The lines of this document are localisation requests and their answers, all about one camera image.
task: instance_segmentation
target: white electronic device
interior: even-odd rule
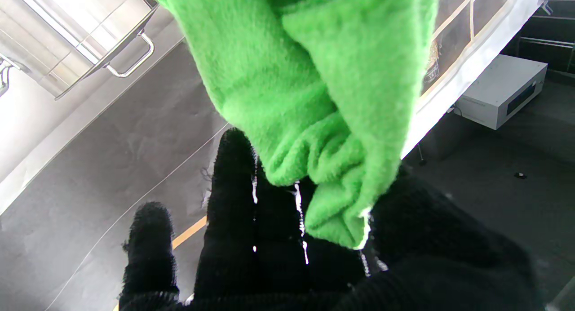
[[[498,55],[457,100],[454,112],[497,130],[541,92],[545,73],[546,63]]]

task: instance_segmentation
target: black glove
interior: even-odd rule
[[[295,186],[272,186],[256,161],[243,133],[224,133],[189,306],[176,301],[166,210],[158,203],[138,210],[126,245],[122,311],[491,311],[542,305],[523,250],[404,169],[374,207],[367,248],[358,252],[302,236]],[[305,214],[315,185],[306,178],[296,186]]]

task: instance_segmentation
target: green towel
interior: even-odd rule
[[[158,0],[272,184],[318,184],[306,231],[361,249],[421,91],[437,0]]]

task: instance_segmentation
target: metal handle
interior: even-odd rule
[[[106,68],[112,74],[114,74],[114,76],[119,77],[119,78],[124,78],[124,77],[130,76],[130,74],[132,74],[138,67],[140,67],[140,65],[142,65],[146,61],[146,59],[150,58],[150,56],[154,53],[154,43],[152,42],[152,39],[150,39],[148,36],[146,36],[146,34],[143,31],[138,33],[138,36],[140,36],[140,37],[142,37],[142,39],[144,39],[144,41],[149,45],[150,49],[148,49],[148,52],[145,53],[142,57],[140,57],[140,59],[138,59],[138,61],[136,63],[134,63],[134,65],[132,65],[132,67],[130,67],[127,71],[125,71],[123,73],[118,73],[118,71],[115,70],[113,67],[111,67],[110,64],[106,65]]]

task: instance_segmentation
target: glove finger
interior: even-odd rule
[[[310,178],[300,180],[301,208],[308,210],[316,184]],[[310,286],[314,290],[345,291],[365,278],[361,252],[304,233],[308,256]]]
[[[173,234],[170,215],[158,202],[142,205],[134,216],[128,242],[128,266],[124,270],[124,289],[119,305],[137,294],[164,292],[177,297]]]
[[[295,187],[271,185],[258,162],[256,197],[256,247],[262,292],[307,292]]]
[[[254,173],[250,142],[238,129],[226,131],[214,164],[195,299],[253,294],[256,290]]]

